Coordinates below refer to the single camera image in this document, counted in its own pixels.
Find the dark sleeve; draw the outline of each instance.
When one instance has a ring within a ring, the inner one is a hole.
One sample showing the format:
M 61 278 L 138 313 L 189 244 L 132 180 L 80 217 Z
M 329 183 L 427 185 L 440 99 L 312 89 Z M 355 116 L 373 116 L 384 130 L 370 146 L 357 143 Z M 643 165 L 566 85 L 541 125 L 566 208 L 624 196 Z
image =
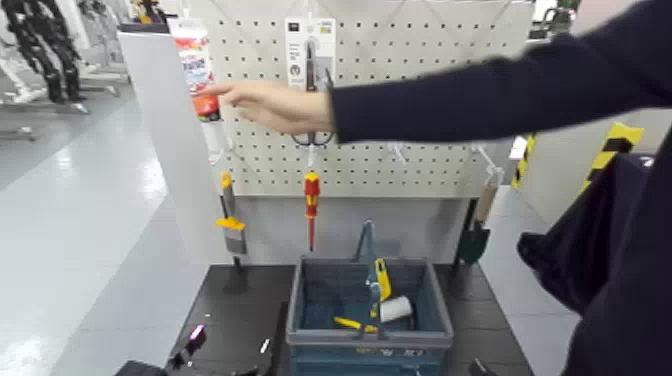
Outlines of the dark sleeve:
M 672 105 L 672 1 L 648 0 L 517 60 L 331 92 L 341 142 L 457 142 L 541 131 Z

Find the finger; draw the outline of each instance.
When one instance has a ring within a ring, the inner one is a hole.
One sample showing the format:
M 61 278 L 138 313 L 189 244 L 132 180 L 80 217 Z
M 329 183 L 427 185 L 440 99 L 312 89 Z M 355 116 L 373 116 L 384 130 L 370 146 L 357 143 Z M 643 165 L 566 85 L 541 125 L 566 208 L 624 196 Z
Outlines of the finger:
M 236 87 L 236 84 L 236 81 L 231 81 L 223 84 L 210 85 L 203 90 L 194 93 L 193 95 L 195 97 L 199 97 L 201 95 L 223 95 L 233 90 L 233 88 Z

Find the yellow tool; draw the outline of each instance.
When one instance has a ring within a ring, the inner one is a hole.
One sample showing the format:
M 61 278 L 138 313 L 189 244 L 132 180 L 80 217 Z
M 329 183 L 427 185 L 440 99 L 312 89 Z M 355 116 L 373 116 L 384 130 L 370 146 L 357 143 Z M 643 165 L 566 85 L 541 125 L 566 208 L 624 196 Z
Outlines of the yellow tool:
M 359 322 L 357 322 L 355 320 L 346 319 L 344 317 L 334 317 L 334 322 L 339 324 L 339 325 L 347 326 L 348 328 L 353 328 L 353 329 L 359 329 L 359 328 L 362 327 L 362 324 L 360 324 Z M 378 331 L 378 328 L 376 328 L 373 325 L 367 325 L 366 326 L 366 332 L 367 333 L 375 333 L 377 331 Z
M 392 285 L 390 284 L 390 277 L 387 274 L 387 266 L 385 265 L 385 260 L 382 258 L 377 258 L 374 261 L 374 266 L 376 269 L 376 279 L 378 279 L 378 284 L 380 285 L 380 303 L 376 304 L 381 304 L 383 301 L 385 301 L 387 298 L 392 295 Z M 371 307 L 371 317 L 376 317 L 378 315 L 378 307 L 374 304 L 373 307 Z M 353 329 L 359 329 L 362 324 L 351 319 L 346 319 L 345 317 L 334 317 L 334 322 L 343 326 L 347 326 L 348 328 L 353 328 Z M 366 332 L 367 333 L 373 333 L 378 331 L 378 328 L 376 328 L 373 325 L 367 325 L 366 326 Z
M 380 301 L 383 302 L 392 295 L 392 285 L 390 284 L 390 277 L 387 275 L 385 260 L 378 258 L 375 265 L 376 277 L 378 277 L 378 284 L 380 285 Z

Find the screwdriver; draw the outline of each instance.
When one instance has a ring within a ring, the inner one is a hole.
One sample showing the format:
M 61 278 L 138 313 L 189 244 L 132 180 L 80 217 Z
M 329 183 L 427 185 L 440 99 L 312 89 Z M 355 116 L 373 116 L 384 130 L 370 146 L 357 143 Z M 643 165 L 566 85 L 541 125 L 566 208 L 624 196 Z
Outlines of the screwdriver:
M 315 248 L 315 218 L 317 217 L 317 197 L 320 195 L 320 176 L 309 172 L 304 177 L 306 181 L 306 218 L 308 218 L 308 244 L 312 252 Z

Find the yellow screwdriver handle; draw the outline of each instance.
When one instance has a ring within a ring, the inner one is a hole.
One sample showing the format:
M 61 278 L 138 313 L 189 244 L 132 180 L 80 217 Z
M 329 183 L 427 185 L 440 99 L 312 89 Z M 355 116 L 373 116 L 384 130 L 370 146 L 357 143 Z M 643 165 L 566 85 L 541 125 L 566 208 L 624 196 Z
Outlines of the yellow screwdriver handle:
M 352 329 L 358 329 L 359 330 L 359 328 L 362 327 L 362 324 L 360 324 L 359 322 L 357 322 L 355 320 L 346 319 L 345 317 L 334 317 L 334 322 L 336 324 L 343 325 L 343 326 L 346 326 L 346 327 L 352 328 Z M 378 328 L 376 328 L 375 326 L 372 326 L 372 325 L 367 325 L 366 326 L 366 332 L 367 333 L 375 333 L 377 331 L 378 331 Z

